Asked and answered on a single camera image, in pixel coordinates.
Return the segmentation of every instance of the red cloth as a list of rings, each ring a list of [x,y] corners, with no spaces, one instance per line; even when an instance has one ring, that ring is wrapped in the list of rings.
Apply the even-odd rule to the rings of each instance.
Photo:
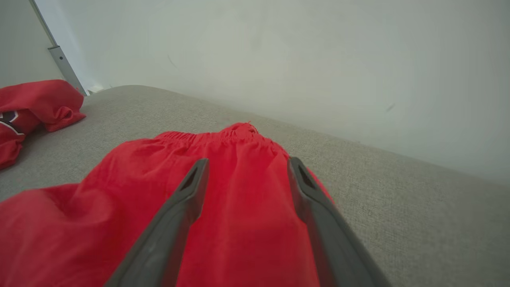
[[[103,285],[201,158],[210,160],[209,182],[177,285],[318,286],[289,156],[250,124],[128,141],[79,184],[0,203],[0,285]]]
[[[54,132],[85,117],[83,96],[63,80],[0,89],[0,170],[13,165],[21,142],[40,123]]]

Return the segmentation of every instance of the gray surface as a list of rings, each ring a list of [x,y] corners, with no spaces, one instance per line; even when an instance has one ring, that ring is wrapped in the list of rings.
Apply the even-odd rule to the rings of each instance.
[[[510,285],[508,188],[156,88],[108,89],[82,111],[75,125],[28,137],[18,163],[0,172],[0,200],[78,182],[126,140],[251,121],[321,179],[394,286]]]

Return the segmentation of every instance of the gray carpet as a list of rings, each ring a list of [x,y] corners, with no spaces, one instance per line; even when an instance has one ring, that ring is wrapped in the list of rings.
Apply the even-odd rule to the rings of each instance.
[[[0,171],[0,200],[78,182],[118,144],[251,121],[321,179],[393,286],[510,286],[510,189],[408,157],[145,86],[87,97],[83,121],[38,130]]]

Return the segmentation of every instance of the red fabric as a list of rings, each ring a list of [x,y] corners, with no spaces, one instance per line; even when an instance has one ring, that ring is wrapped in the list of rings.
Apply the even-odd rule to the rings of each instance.
[[[40,123],[53,132],[83,119],[82,104],[83,96],[63,80],[0,89],[0,170],[14,164],[21,142]]]
[[[0,285],[103,285],[195,161],[209,158],[177,285],[318,286],[288,157],[250,124],[125,142],[79,184],[0,203]]]

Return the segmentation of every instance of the crumpled red cloth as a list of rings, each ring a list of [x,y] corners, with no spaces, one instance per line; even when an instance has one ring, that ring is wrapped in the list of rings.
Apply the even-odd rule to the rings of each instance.
[[[16,162],[21,142],[40,123],[49,132],[85,117],[83,95],[64,80],[48,80],[0,89],[0,170]]]
[[[195,161],[210,176],[178,286],[318,286],[289,155],[250,124],[125,142],[76,184],[0,203],[1,286],[101,286]]]

